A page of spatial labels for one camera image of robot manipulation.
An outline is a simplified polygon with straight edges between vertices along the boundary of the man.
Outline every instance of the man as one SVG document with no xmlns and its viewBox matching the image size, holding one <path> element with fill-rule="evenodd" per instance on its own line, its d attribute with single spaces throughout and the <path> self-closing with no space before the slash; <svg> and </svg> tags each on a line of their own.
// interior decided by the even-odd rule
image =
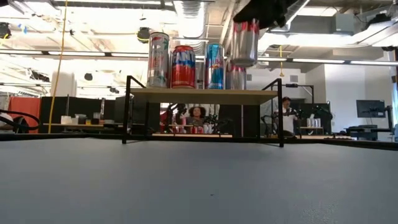
<svg viewBox="0 0 398 224">
<path fill-rule="evenodd" d="M 294 121 L 297 120 L 297 117 L 295 114 L 291 114 L 288 116 L 285 116 L 287 113 L 294 112 L 292 108 L 290 108 L 290 98 L 285 96 L 282 99 L 282 107 L 283 107 L 283 119 L 284 119 L 284 131 L 288 131 L 292 134 L 294 134 Z"/>
</svg>

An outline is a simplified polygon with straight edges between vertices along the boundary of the pillar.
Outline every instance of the pillar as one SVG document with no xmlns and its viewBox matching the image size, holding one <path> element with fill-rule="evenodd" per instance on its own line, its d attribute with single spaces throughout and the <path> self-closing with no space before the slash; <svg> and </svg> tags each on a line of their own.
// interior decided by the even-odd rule
<svg viewBox="0 0 398 224">
<path fill-rule="evenodd" d="M 54 95 L 57 71 L 54 71 L 51 79 L 51 96 Z M 60 71 L 57 92 L 55 96 L 76 96 L 77 82 L 75 74 L 71 71 Z"/>
</svg>

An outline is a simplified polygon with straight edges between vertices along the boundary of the red can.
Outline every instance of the red can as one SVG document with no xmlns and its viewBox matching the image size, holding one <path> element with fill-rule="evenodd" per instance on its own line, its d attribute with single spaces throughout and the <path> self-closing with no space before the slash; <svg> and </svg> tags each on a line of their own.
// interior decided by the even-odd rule
<svg viewBox="0 0 398 224">
<path fill-rule="evenodd" d="M 195 53 L 186 45 L 176 46 L 172 56 L 172 88 L 196 88 Z"/>
</svg>

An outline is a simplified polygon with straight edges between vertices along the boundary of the woman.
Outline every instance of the woman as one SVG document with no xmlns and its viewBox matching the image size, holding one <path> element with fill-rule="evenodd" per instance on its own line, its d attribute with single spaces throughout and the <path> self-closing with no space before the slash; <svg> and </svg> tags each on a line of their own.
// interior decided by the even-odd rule
<svg viewBox="0 0 398 224">
<path fill-rule="evenodd" d="M 194 106 L 189 109 L 189 117 L 187 117 L 187 124 L 203 127 L 205 120 L 206 109 L 199 106 Z"/>
</svg>

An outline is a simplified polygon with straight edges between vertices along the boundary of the white wall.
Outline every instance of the white wall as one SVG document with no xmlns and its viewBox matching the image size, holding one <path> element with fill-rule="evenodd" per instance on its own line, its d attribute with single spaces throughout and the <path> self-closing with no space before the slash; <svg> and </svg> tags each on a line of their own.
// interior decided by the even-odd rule
<svg viewBox="0 0 398 224">
<path fill-rule="evenodd" d="M 291 75 L 298 75 L 298 82 L 296 84 L 305 85 L 305 73 L 301 73 L 300 69 L 283 69 L 284 77 L 280 77 L 280 69 L 269 71 L 268 69 L 249 68 L 247 74 L 252 75 L 252 81 L 247 82 L 248 90 L 261 90 L 276 78 L 282 79 L 282 84 L 292 83 L 290 81 Z M 290 98 L 306 98 L 308 93 L 302 88 L 286 88 L 283 87 L 282 95 Z"/>
<path fill-rule="evenodd" d="M 334 115 L 331 122 L 333 132 L 344 128 L 366 124 L 357 118 L 356 100 L 365 99 L 365 68 L 354 65 L 325 65 L 326 100 Z"/>
<path fill-rule="evenodd" d="M 319 65 L 313 70 L 305 74 L 305 81 L 307 85 L 313 85 L 314 102 L 326 103 L 326 83 L 325 83 L 325 66 Z M 306 98 L 306 103 L 311 103 L 312 97 L 310 95 Z"/>
</svg>

